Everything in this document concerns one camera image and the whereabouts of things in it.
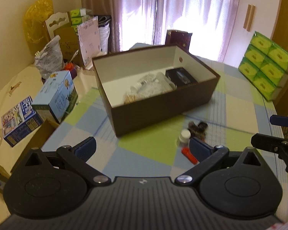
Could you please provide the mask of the red snack packet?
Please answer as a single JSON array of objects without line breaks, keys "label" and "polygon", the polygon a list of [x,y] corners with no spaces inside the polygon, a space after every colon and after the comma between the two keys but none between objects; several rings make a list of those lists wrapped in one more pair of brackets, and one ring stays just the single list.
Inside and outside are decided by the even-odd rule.
[{"label": "red snack packet", "polygon": [[181,149],[181,153],[183,156],[185,156],[193,165],[196,165],[198,163],[198,160],[195,158],[195,156],[192,155],[190,152],[190,148],[188,147],[183,147]]}]

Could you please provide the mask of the yellow plastic bag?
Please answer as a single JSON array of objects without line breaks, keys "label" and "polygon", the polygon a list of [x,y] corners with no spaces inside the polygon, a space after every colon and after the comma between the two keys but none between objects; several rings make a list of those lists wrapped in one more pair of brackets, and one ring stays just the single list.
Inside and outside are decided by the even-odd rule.
[{"label": "yellow plastic bag", "polygon": [[54,14],[52,0],[37,0],[23,17],[23,30],[29,52],[35,55],[47,43],[44,22]]}]

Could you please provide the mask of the green tissue pack stack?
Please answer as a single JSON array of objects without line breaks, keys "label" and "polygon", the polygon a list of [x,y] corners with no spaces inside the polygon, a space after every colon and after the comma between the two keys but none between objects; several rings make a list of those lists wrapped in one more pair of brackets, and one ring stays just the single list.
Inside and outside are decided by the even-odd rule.
[{"label": "green tissue pack stack", "polygon": [[275,100],[288,81],[288,51],[255,31],[238,69],[267,101]]}]

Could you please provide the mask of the checkered tablecloth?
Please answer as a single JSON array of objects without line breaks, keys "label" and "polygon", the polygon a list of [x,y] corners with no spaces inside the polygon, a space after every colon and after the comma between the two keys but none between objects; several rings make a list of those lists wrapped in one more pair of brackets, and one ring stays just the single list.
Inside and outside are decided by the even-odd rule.
[{"label": "checkered tablecloth", "polygon": [[255,133],[283,136],[282,129],[269,121],[275,114],[273,103],[265,101],[238,69],[211,60],[206,64],[221,77],[209,103],[120,138],[114,134],[94,73],[80,71],[74,79],[79,102],[45,142],[43,151],[74,146],[92,136],[97,150],[88,163],[110,178],[175,178],[192,167],[181,151],[190,122],[206,122],[205,141],[232,151],[249,146]]}]

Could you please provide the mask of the white pill bottle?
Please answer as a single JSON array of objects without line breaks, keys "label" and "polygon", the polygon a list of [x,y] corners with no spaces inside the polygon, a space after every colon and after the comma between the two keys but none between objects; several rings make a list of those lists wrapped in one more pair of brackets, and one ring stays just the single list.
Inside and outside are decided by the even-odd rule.
[{"label": "white pill bottle", "polygon": [[177,139],[177,146],[188,147],[191,133],[188,129],[183,129]]}]

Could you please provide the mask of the purple sheer curtain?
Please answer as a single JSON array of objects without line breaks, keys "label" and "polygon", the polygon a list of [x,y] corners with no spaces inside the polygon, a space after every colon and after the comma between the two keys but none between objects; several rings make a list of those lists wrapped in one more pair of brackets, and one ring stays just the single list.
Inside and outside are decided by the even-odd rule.
[{"label": "purple sheer curtain", "polygon": [[97,15],[111,16],[110,51],[133,44],[163,45],[168,30],[191,33],[190,52],[223,61],[239,0],[82,0]]}]

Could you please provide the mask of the black shaver box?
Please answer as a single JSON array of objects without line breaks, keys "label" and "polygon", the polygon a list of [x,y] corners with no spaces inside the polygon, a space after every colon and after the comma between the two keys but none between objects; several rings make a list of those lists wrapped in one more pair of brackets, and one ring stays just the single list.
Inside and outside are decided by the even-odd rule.
[{"label": "black shaver box", "polygon": [[165,76],[173,82],[177,88],[198,83],[198,81],[183,67],[168,69],[165,71]]}]

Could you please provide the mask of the light blue milk carton box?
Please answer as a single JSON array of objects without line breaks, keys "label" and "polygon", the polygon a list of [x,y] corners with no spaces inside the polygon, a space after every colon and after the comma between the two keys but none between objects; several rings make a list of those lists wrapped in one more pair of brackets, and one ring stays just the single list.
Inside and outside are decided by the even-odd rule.
[{"label": "light blue milk carton box", "polygon": [[74,108],[78,94],[70,71],[52,73],[32,102],[43,121],[61,123]]}]

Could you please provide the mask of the brown cardboard box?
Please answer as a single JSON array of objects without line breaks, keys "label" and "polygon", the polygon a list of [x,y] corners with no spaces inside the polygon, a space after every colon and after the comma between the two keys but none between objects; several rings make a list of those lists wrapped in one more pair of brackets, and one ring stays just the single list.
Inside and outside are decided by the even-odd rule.
[{"label": "brown cardboard box", "polygon": [[207,64],[176,45],[95,57],[93,65],[116,136],[208,103],[220,79]]}]

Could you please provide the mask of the cotton swab packet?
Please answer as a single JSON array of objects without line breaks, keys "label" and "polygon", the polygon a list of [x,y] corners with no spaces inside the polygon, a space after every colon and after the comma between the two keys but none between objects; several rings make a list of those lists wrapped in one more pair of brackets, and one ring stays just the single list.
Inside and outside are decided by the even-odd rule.
[{"label": "cotton swab packet", "polygon": [[132,92],[127,92],[123,96],[123,103],[124,104],[130,104],[130,103],[136,102],[138,100],[139,100],[139,96],[137,94],[132,93]]}]

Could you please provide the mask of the dark red gift bag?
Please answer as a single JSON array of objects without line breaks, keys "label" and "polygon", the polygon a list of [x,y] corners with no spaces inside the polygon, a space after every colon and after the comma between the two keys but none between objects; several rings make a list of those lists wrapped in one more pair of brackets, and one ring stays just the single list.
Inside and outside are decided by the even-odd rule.
[{"label": "dark red gift bag", "polygon": [[189,51],[192,33],[179,30],[167,30],[165,45],[176,44]]}]

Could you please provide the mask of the brown cardboard carton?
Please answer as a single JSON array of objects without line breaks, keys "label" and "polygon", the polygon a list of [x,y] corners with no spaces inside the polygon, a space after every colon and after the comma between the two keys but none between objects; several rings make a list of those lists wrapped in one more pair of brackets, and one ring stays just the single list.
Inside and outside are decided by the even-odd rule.
[{"label": "brown cardboard carton", "polygon": [[47,42],[55,36],[59,36],[59,45],[63,59],[84,68],[84,61],[80,51],[79,38],[71,25],[71,18],[68,12],[57,12],[52,14],[42,23],[43,33]]}]

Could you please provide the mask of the clear plastic cup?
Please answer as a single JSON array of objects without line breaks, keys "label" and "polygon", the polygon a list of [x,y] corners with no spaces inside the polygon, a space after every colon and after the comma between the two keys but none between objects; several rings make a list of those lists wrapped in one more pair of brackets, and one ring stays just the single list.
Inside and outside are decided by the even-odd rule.
[{"label": "clear plastic cup", "polygon": [[163,73],[158,72],[156,74],[156,78],[158,82],[161,84],[162,90],[164,92],[170,92],[177,89],[177,86],[171,80],[169,80]]}]

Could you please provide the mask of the grey printed plastic bag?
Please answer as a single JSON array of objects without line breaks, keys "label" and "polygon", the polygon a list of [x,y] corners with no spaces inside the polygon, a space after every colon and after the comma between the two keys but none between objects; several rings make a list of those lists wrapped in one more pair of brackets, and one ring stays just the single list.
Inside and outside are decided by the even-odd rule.
[{"label": "grey printed plastic bag", "polygon": [[60,48],[60,36],[56,35],[42,51],[35,54],[34,65],[40,72],[41,77],[46,80],[53,73],[63,69],[63,55]]}]

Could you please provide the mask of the blue printed box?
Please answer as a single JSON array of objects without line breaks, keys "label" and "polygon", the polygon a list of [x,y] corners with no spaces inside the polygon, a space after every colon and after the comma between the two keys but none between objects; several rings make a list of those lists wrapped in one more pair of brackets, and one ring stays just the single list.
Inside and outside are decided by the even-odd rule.
[{"label": "blue printed box", "polygon": [[3,138],[11,147],[14,147],[43,123],[41,117],[31,106],[32,102],[31,96],[28,96],[1,117]]}]

